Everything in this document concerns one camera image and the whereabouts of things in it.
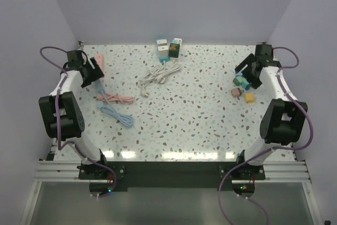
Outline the mint green plug adapter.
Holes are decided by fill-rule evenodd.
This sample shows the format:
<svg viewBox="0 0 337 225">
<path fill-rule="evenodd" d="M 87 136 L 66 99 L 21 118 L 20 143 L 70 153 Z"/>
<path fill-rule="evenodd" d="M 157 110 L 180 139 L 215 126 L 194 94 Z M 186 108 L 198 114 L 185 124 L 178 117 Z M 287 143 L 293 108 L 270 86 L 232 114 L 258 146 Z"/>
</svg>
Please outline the mint green plug adapter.
<svg viewBox="0 0 337 225">
<path fill-rule="evenodd" d="M 234 79 L 233 79 L 233 83 L 236 85 L 236 86 L 241 86 L 242 83 L 245 81 L 245 78 L 243 76 L 236 76 Z"/>
</svg>

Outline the white charger front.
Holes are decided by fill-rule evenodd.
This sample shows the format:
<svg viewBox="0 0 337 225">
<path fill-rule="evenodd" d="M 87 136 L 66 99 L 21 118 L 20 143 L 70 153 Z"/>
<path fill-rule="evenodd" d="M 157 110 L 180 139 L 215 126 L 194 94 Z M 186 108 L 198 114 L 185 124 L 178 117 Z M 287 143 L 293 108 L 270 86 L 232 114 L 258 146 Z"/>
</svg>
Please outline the white charger front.
<svg viewBox="0 0 337 225">
<path fill-rule="evenodd" d="M 167 57 L 169 55 L 169 48 L 167 45 L 158 46 L 159 57 Z"/>
</svg>

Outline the teal plug adapter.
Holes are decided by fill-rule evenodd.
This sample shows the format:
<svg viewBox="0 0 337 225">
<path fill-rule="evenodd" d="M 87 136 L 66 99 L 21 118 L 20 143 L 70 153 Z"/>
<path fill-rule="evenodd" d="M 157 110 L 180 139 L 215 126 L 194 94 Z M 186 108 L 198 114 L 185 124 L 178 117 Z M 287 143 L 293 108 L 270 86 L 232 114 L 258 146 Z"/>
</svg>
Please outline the teal plug adapter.
<svg viewBox="0 0 337 225">
<path fill-rule="evenodd" d="M 242 88 L 244 88 L 245 90 L 249 90 L 251 87 L 248 81 L 243 81 L 241 85 L 242 85 Z"/>
</svg>

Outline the pink power strip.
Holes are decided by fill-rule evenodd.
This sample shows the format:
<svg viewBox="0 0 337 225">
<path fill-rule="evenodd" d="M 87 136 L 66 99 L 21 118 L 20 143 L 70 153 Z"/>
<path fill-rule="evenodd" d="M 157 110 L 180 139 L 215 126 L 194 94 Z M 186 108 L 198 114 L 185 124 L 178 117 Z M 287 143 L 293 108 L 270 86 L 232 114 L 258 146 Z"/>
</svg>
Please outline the pink power strip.
<svg viewBox="0 0 337 225">
<path fill-rule="evenodd" d="M 104 71 L 104 57 L 102 53 L 96 53 L 94 56 L 98 66 Z M 135 97 L 133 96 L 124 96 L 120 94 L 109 94 L 105 93 L 105 96 L 109 102 L 121 102 L 121 103 L 127 103 L 127 104 L 132 104 L 135 100 Z"/>
</svg>

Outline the green picture charger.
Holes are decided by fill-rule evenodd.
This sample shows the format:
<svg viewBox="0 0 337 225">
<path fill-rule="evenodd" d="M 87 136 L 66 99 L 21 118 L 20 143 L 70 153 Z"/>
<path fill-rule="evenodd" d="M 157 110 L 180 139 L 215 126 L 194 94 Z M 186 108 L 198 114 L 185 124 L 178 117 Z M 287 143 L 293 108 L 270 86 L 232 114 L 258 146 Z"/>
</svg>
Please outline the green picture charger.
<svg viewBox="0 0 337 225">
<path fill-rule="evenodd" d="M 180 52 L 180 44 L 178 43 L 171 43 L 168 48 L 168 56 L 170 58 L 178 58 Z"/>
</svg>

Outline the white power strip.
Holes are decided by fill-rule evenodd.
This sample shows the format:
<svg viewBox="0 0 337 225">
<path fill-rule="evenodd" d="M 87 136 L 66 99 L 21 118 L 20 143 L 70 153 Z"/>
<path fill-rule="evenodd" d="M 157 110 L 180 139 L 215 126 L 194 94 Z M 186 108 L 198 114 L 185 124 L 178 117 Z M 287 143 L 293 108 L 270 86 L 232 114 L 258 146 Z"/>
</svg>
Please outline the white power strip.
<svg viewBox="0 0 337 225">
<path fill-rule="evenodd" d="M 173 73 L 178 72 L 182 66 L 176 59 L 169 56 L 159 58 L 160 63 L 151 69 L 147 70 L 139 80 L 139 87 L 141 88 L 141 95 L 148 97 L 147 86 L 151 83 L 163 84 L 167 77 Z"/>
</svg>

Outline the pink brown plug adapter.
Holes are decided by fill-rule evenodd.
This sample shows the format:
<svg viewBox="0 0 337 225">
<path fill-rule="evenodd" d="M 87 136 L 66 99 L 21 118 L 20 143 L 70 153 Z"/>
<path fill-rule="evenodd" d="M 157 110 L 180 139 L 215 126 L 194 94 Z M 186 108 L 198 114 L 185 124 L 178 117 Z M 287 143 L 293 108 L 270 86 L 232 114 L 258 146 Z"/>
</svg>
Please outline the pink brown plug adapter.
<svg viewBox="0 0 337 225">
<path fill-rule="evenodd" d="M 231 89 L 231 95 L 233 97 L 240 97 L 242 95 L 242 91 L 240 88 L 234 88 L 234 89 Z"/>
</svg>

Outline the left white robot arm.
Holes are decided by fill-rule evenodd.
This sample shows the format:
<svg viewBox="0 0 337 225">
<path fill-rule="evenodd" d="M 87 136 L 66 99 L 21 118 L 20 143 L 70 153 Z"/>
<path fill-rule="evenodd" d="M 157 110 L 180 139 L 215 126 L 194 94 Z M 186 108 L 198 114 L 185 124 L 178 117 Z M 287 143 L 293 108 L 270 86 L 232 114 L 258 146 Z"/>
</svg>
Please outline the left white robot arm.
<svg viewBox="0 0 337 225">
<path fill-rule="evenodd" d="M 60 81 L 38 104 L 47 135 L 57 140 L 58 150 L 70 146 L 80 157 L 80 179 L 114 178 L 106 158 L 85 133 L 85 120 L 78 105 L 79 91 L 104 76 L 94 58 L 82 50 L 66 52 L 67 62 L 60 69 Z"/>
</svg>

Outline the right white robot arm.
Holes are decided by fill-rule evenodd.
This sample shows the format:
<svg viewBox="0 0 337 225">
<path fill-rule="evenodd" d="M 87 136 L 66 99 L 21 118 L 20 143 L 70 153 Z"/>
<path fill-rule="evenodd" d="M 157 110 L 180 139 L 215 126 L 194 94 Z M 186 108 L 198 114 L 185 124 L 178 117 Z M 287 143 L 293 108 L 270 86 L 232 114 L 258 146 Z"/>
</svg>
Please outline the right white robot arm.
<svg viewBox="0 0 337 225">
<path fill-rule="evenodd" d="M 299 140 L 306 120 L 308 105 L 290 91 L 283 77 L 284 67 L 274 58 L 274 49 L 270 44 L 258 44 L 255 52 L 235 68 L 250 87 L 265 85 L 271 95 L 260 123 L 259 138 L 237 156 L 234 172 L 240 179 L 259 172 L 274 151 L 290 149 L 290 143 Z"/>
</svg>

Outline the yellow plug adapter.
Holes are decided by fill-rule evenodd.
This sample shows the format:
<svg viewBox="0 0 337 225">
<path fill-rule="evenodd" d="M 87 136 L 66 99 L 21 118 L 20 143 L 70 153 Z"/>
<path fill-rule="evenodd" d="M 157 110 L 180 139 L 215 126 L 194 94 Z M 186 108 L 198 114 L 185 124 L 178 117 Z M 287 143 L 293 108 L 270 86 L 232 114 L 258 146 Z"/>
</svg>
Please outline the yellow plug adapter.
<svg viewBox="0 0 337 225">
<path fill-rule="evenodd" d="M 255 96 L 253 93 L 245 93 L 244 99 L 246 103 L 253 103 L 255 101 Z"/>
</svg>

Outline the light blue power strip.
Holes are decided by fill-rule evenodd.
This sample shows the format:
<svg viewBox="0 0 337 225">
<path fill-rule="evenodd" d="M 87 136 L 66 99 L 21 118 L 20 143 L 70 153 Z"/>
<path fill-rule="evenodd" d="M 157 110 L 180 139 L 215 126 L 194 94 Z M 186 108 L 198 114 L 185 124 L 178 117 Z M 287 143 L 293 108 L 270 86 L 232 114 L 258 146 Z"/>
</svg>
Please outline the light blue power strip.
<svg viewBox="0 0 337 225">
<path fill-rule="evenodd" d="M 98 91 L 98 94 L 101 95 L 103 98 L 102 100 L 98 100 L 96 102 L 96 106 L 102 112 L 116 118 L 122 125 L 126 127 L 132 127 L 134 125 L 134 119 L 130 115 L 117 112 L 117 110 L 113 108 L 111 102 L 107 98 L 107 95 L 105 93 L 104 86 L 101 80 L 97 80 L 94 83 Z"/>
</svg>

